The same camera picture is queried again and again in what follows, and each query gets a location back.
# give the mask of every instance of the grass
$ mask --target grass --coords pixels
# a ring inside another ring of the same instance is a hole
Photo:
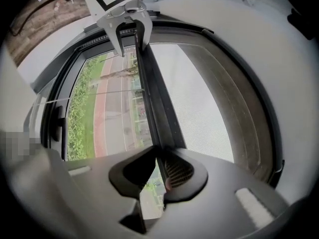
[[[107,55],[102,55],[100,61],[106,59]],[[104,62],[99,62],[91,73],[91,80],[98,79],[101,76]],[[83,147],[87,158],[95,157],[94,151],[94,107],[96,98],[97,87],[90,90],[86,106],[84,107],[84,116],[82,122],[84,124],[85,133],[83,135]]]

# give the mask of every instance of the black window frame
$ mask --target black window frame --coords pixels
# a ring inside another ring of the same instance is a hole
[[[156,37],[156,34],[154,35],[156,32],[162,32],[162,36],[160,38]],[[216,45],[225,53],[225,56],[230,58],[238,66],[248,82],[252,85],[266,115],[272,141],[273,166],[270,172],[271,175],[267,176],[265,181],[275,187],[278,181],[277,175],[280,175],[280,173],[276,172],[282,170],[283,164],[280,150],[280,134],[278,134],[279,127],[269,98],[258,78],[253,75],[253,70],[209,29],[175,20],[155,19],[153,20],[153,33],[150,43],[167,42],[167,40],[163,38],[163,33],[165,32],[168,33],[170,38],[174,36],[172,33],[176,34],[175,39],[168,41],[170,43],[187,43],[189,40],[186,40],[185,36],[192,38],[192,36],[198,35],[204,38],[206,42],[211,42]],[[176,114],[150,45],[148,45],[143,52],[138,48],[135,42],[136,33],[131,25],[123,30],[121,35],[124,46],[136,45],[141,86],[145,90],[143,91],[143,98],[145,100],[145,108],[154,145],[160,148],[186,148]],[[196,45],[203,44],[203,42],[194,42]],[[113,46],[106,35],[101,35],[87,43],[82,42],[64,62],[52,86],[48,101],[69,98],[85,61],[112,50],[114,50]],[[64,106],[67,114],[69,108],[68,103],[69,100],[62,100],[46,104],[41,124],[41,142],[44,147],[54,148],[58,151],[61,149],[61,142],[51,142],[50,125],[48,121],[50,121],[52,111],[55,107]],[[161,173],[165,174],[164,164],[160,160],[159,167]]]

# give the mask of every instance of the green shrub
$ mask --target green shrub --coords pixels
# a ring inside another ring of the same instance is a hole
[[[83,116],[89,98],[92,71],[100,62],[100,57],[90,59],[80,72],[78,80],[73,90],[71,107],[68,114],[68,160],[77,160],[87,157],[83,146],[85,127]]]

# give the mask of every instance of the window frame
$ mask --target window frame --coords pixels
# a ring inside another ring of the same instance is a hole
[[[135,44],[134,30],[122,34],[124,46],[136,45],[141,86],[145,89],[143,98],[145,100],[147,118],[154,145],[159,146],[160,148],[185,148],[185,142],[182,138],[182,132],[176,114],[173,110],[167,89],[162,80],[150,46],[148,45],[146,50],[141,52],[137,44]],[[102,39],[101,37],[99,38],[100,40],[98,38],[94,39],[75,49],[74,53],[64,63],[63,68],[60,70],[51,90],[55,95],[49,95],[48,101],[69,98],[85,61],[94,56],[114,50],[107,36],[104,36]],[[239,56],[235,56],[231,50],[226,49],[228,46],[215,37],[212,31],[199,26],[176,22],[174,20],[154,20],[150,43],[191,43],[200,46],[204,45],[204,48],[208,51],[209,48],[207,47],[209,45],[215,45],[224,52],[224,57],[227,57],[227,59],[235,63],[239,68],[239,71],[243,73],[247,78],[247,81],[252,85],[254,93],[258,96],[266,116],[269,133],[271,135],[273,164],[271,165],[270,171],[268,171],[269,175],[267,175],[266,178],[263,178],[263,180],[271,183],[273,174],[282,169],[282,158],[280,156],[280,149],[278,148],[280,139],[277,138],[278,134],[276,133],[278,125],[276,124],[276,118],[273,117],[273,113],[271,112],[273,108],[268,102],[268,97],[265,92],[263,92],[262,87],[260,87],[261,84],[256,77],[250,74],[252,70],[240,60]],[[201,76],[203,79],[205,79],[205,77],[207,78],[203,73],[201,73]],[[41,125],[41,141],[45,147],[54,148],[60,151],[61,142],[52,141],[50,137],[50,126],[47,122],[50,121],[54,107],[64,106],[67,114],[69,107],[68,103],[69,100],[63,100],[46,105]],[[160,160],[159,167],[161,173],[164,174],[164,164]]]

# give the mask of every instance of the white wall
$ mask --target white wall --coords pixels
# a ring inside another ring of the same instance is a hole
[[[318,47],[287,22],[225,0],[164,0],[162,14],[215,31],[255,70],[281,130],[286,161],[277,186],[290,203],[306,195],[318,169]]]
[[[22,61],[18,71],[28,83],[40,75],[44,68],[64,49],[84,28],[94,24],[92,17],[79,19],[54,32],[37,45]]]
[[[23,132],[23,123],[35,98],[3,45],[0,50],[0,130]]]

